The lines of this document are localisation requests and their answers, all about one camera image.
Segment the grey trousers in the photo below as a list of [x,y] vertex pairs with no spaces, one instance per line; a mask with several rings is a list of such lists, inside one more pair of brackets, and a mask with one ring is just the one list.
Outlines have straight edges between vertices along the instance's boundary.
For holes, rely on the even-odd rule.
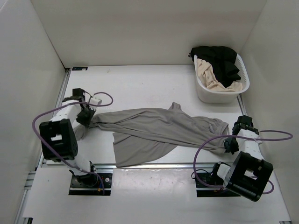
[[199,148],[206,140],[205,150],[223,154],[229,124],[220,119],[191,117],[180,104],[169,109],[139,108],[95,114],[89,128],[113,132],[114,156],[117,167],[140,165],[155,161],[177,146]]

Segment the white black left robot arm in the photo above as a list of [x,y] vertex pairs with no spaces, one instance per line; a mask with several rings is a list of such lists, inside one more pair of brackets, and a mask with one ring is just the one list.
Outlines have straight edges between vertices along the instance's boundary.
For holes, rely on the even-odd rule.
[[73,130],[74,121],[87,128],[95,109],[85,102],[86,91],[81,88],[72,90],[72,96],[63,99],[64,108],[47,122],[39,125],[40,136],[47,143],[42,142],[42,151],[46,160],[64,163],[70,169],[74,178],[81,184],[93,187],[98,183],[93,163],[85,159],[78,151],[77,137]]

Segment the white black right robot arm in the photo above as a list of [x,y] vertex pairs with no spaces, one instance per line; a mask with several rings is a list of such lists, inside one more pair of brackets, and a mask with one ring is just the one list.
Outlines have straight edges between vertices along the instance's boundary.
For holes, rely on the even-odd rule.
[[238,117],[232,129],[233,137],[224,140],[226,153],[238,153],[232,165],[218,162],[210,174],[214,186],[227,189],[251,201],[258,201],[273,171],[273,165],[266,162],[258,152],[258,129],[252,118]]

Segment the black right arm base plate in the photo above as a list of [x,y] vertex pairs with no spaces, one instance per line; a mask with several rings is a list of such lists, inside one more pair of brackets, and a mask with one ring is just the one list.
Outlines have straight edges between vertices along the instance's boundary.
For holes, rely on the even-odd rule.
[[204,169],[197,169],[197,175],[198,177],[206,184],[209,185],[221,185],[221,188],[218,187],[209,187],[201,182],[199,182],[194,172],[191,174],[191,178],[195,180],[196,185],[196,193],[197,197],[240,197],[240,195],[229,191],[227,189],[223,188],[223,180],[219,178],[217,175],[213,175],[210,172],[204,170]]

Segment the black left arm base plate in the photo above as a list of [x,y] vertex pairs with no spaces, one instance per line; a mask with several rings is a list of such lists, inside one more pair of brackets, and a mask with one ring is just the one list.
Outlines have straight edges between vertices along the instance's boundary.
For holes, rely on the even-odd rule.
[[71,196],[110,196],[112,187],[112,173],[98,173],[103,181],[103,185],[98,176],[95,175],[72,175],[69,195]]

